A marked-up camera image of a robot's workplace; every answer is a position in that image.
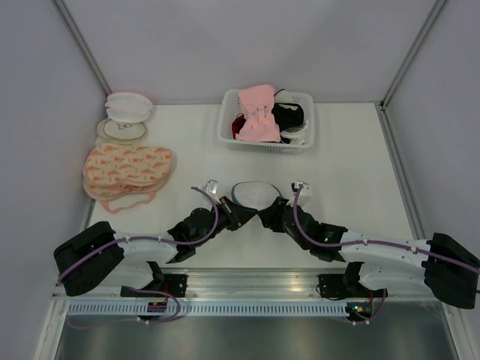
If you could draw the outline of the white mesh laundry bag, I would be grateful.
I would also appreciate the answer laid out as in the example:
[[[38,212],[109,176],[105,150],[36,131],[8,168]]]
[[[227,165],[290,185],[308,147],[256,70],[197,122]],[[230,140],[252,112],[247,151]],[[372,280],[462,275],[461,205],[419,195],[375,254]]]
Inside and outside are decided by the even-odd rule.
[[[280,190],[267,181],[243,181],[231,189],[232,201],[237,205],[263,210],[267,209],[278,197]]]

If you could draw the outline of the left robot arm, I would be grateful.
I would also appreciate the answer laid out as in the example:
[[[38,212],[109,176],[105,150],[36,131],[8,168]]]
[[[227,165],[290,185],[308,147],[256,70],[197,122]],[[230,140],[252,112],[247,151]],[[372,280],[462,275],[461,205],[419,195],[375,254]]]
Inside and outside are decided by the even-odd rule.
[[[164,288],[161,265],[190,259],[198,247],[224,230],[240,229],[258,213],[222,196],[211,209],[194,209],[160,235],[117,232],[109,222],[97,222],[54,250],[58,282],[70,297],[99,286],[138,287],[155,297]]]

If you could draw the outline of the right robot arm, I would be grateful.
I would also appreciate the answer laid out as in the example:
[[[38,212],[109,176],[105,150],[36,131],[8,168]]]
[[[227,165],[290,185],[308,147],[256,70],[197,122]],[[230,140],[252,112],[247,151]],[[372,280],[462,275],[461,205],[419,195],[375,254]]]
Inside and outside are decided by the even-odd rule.
[[[432,295],[467,310],[476,306],[479,259],[449,235],[436,232],[420,240],[370,237],[320,223],[281,197],[260,211],[259,217],[265,228],[286,233],[311,256],[346,263],[342,286],[351,296],[387,290]]]

